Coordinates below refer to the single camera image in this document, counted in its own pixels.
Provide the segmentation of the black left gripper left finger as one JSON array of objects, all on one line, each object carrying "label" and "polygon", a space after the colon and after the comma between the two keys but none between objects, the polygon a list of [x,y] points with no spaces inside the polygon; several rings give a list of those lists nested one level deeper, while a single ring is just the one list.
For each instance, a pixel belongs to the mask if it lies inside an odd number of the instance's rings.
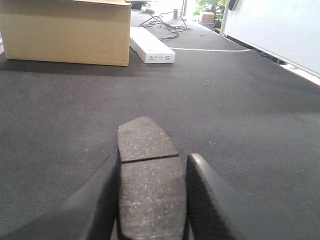
[{"label": "black left gripper left finger", "polygon": [[59,207],[3,236],[4,240],[109,240],[119,194],[119,158],[109,155]]}]

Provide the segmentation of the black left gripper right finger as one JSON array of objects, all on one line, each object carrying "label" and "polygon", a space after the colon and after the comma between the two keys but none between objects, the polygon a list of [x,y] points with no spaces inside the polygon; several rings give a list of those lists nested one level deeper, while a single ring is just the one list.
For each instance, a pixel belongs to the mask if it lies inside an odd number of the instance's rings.
[{"label": "black left gripper right finger", "polygon": [[187,156],[187,216],[196,240],[251,240],[246,200],[213,171],[198,153]]}]

